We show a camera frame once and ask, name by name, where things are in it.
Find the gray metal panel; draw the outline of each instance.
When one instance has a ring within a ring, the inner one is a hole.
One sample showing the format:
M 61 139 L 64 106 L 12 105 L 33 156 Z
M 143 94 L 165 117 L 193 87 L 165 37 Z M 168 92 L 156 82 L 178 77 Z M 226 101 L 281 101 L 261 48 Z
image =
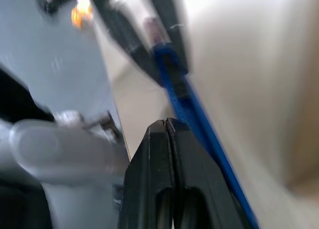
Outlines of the gray metal panel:
M 119 124 L 94 32 L 72 26 L 75 4 L 50 17 L 35 0 L 0 0 L 0 62 L 41 106 L 79 110 L 86 118 L 110 110 Z

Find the gray plastic part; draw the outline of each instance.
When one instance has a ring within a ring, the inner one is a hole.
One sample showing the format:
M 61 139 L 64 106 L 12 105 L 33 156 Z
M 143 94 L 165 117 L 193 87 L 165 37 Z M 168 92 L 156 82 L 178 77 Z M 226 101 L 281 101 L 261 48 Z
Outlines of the gray plastic part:
M 129 163 L 124 146 L 39 120 L 14 125 L 9 142 L 18 165 L 43 186 L 53 228 L 116 228 Z
M 105 27 L 117 44 L 156 83 L 162 86 L 160 73 L 129 20 L 110 6 L 110 0 L 92 0 Z

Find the blue cable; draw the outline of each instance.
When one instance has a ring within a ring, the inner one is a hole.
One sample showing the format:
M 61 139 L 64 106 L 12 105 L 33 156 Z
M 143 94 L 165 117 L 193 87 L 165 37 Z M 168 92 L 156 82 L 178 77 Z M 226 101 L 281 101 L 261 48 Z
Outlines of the blue cable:
M 206 113 L 202 109 L 195 92 L 193 91 L 191 85 L 188 83 L 185 77 L 186 71 L 182 70 L 175 51 L 172 49 L 169 43 L 166 43 L 156 45 L 153 48 L 153 53 L 155 62 L 160 71 L 163 86 L 166 88 L 171 105 L 175 111 L 177 118 L 188 124 L 188 126 L 192 129 L 196 138 L 201 142 L 208 154 L 219 165 L 228 187 L 240 203 L 250 226 L 253 229 L 258 229 L 259 226 L 257 223 L 257 219 L 244 195 L 244 192 L 241 189 L 241 186 L 232 170 L 232 167 L 227 159 L 227 156 L 224 153 L 224 150 L 222 149 L 222 146 L 219 143 L 216 133 L 214 132 L 209 123 L 209 120 L 207 119 Z M 167 72 L 168 69 L 166 63 L 163 60 L 163 56 L 169 56 L 171 63 L 176 65 L 175 70 L 180 71 L 180 77 L 186 85 L 188 94 L 187 97 L 177 96 L 174 90 L 174 83 L 171 81 Z

